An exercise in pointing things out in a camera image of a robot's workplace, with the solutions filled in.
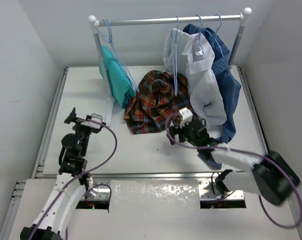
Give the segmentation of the red plaid shirt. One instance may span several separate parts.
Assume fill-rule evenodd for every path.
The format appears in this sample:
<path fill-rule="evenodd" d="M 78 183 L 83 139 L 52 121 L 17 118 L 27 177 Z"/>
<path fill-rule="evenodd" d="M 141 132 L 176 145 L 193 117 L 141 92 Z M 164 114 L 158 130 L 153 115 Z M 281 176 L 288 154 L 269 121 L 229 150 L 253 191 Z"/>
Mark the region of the red plaid shirt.
<path fill-rule="evenodd" d="M 165 130 L 165 120 L 182 108 L 188 108 L 193 119 L 198 119 L 188 94 L 187 78 L 177 75 L 178 91 L 175 94 L 174 78 L 168 72 L 147 72 L 138 87 L 136 96 L 129 102 L 124 120 L 131 133 L 149 134 Z"/>

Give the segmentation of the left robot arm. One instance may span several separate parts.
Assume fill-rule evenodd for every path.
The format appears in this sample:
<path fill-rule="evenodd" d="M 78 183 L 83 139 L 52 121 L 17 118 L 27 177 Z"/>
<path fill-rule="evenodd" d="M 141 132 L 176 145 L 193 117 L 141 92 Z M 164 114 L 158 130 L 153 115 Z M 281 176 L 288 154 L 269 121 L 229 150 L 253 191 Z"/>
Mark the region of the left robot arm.
<path fill-rule="evenodd" d="M 59 171 L 52 192 L 31 227 L 24 227 L 22 240 L 63 240 L 67 238 L 67 227 L 71 216 L 87 189 L 87 175 L 81 175 L 87 166 L 85 159 L 90 135 L 99 128 L 89 124 L 92 117 L 85 119 L 76 115 L 73 108 L 64 123 L 74 123 L 73 133 L 65 135 L 59 155 Z"/>

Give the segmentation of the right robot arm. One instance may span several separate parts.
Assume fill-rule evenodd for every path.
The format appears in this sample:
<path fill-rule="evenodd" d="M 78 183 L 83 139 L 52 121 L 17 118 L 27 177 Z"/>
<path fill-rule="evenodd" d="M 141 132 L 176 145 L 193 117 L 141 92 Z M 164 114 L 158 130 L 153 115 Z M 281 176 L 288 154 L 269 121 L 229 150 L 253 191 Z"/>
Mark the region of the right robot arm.
<path fill-rule="evenodd" d="M 291 195 L 293 188 L 300 185 L 299 177 L 279 153 L 269 151 L 266 155 L 258 155 L 232 150 L 228 144 L 212 138 L 199 120 L 185 125 L 167 125 L 166 131 L 172 145 L 190 143 L 198 156 L 213 169 L 219 170 L 223 164 L 230 166 L 219 173 L 212 183 L 211 189 L 215 194 L 225 196 L 234 190 L 241 190 L 280 206 Z"/>

